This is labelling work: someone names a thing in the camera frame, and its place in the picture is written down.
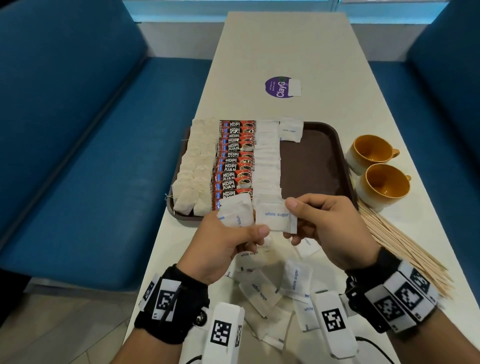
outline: plastic tray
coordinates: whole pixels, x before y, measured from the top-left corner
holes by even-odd
[[[181,158],[187,151],[190,129],[182,142],[173,182],[180,170]],[[282,197],[303,194],[332,194],[348,197],[358,209],[348,167],[336,130],[323,122],[306,122],[300,143],[280,142]],[[186,216],[173,210],[173,198],[167,198],[169,213],[178,220],[201,221],[193,212]]]

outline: cup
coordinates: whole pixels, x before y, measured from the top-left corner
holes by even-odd
[[[410,191],[411,177],[384,163],[367,168],[357,183],[357,194],[376,210],[394,204]]]
[[[376,135],[356,138],[345,154],[345,160],[357,175],[365,173],[372,164],[386,163],[400,154],[390,143]]]

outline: purple circular sticker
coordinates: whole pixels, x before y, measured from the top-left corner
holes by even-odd
[[[278,98],[288,98],[288,80],[291,77],[278,76],[265,82],[265,91]]]

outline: fingernail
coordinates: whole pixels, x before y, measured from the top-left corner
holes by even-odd
[[[266,236],[268,236],[268,234],[270,234],[270,229],[268,228],[268,226],[262,225],[260,229],[258,229],[258,232],[262,238],[265,238]]]
[[[296,198],[293,198],[293,197],[289,197],[285,200],[285,206],[287,206],[288,208],[294,210],[297,205],[298,205],[298,201]]]

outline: hand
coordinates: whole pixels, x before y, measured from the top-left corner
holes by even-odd
[[[256,253],[257,245],[263,245],[269,233],[266,225],[228,228],[212,211],[204,216],[177,268],[200,282],[212,284],[222,278],[237,253]]]
[[[283,234],[293,237],[292,245],[313,238],[328,259],[343,270],[366,268],[377,261],[380,246],[347,197],[304,194],[287,198],[285,206],[298,217],[297,234]]]

